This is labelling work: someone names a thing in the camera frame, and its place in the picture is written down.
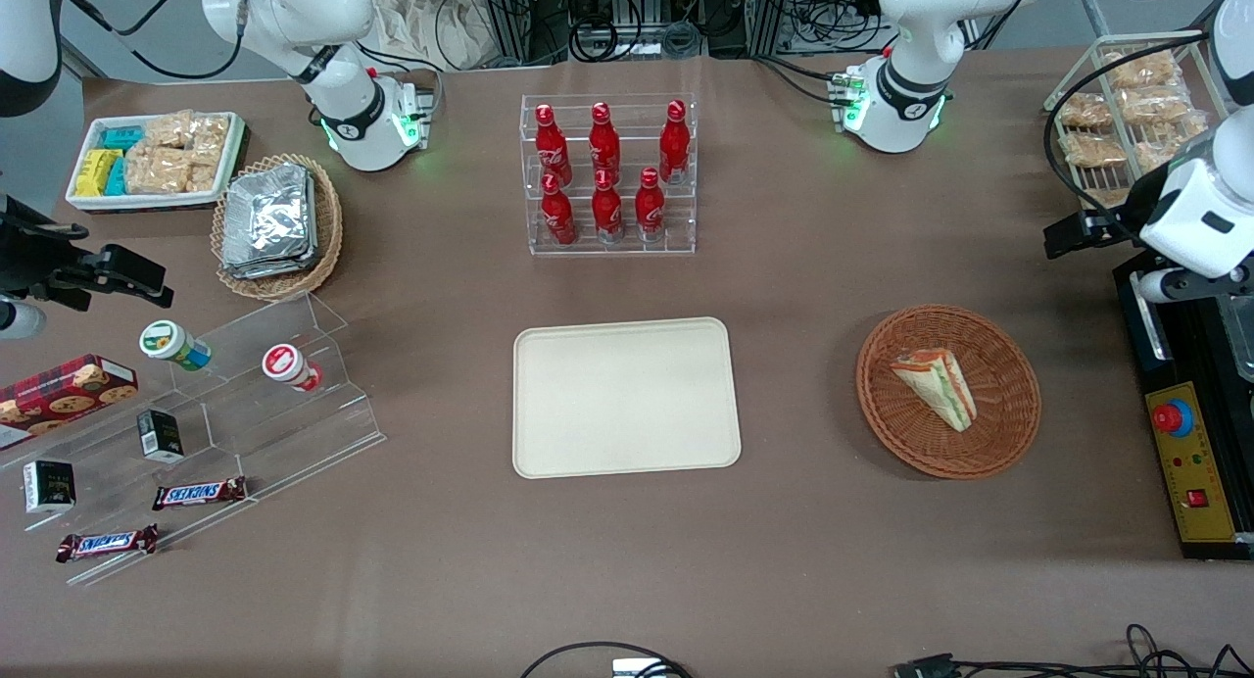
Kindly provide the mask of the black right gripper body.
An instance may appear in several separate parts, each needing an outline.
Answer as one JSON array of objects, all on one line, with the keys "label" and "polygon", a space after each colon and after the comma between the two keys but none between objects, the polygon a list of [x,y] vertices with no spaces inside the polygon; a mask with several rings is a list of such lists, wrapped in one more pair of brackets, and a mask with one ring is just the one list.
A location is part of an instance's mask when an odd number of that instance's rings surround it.
[{"label": "black right gripper body", "polygon": [[54,284],[60,268],[76,268],[87,251],[84,226],[63,226],[29,208],[13,196],[1,199],[1,293],[15,300],[51,303],[89,303],[92,295],[75,286]]}]

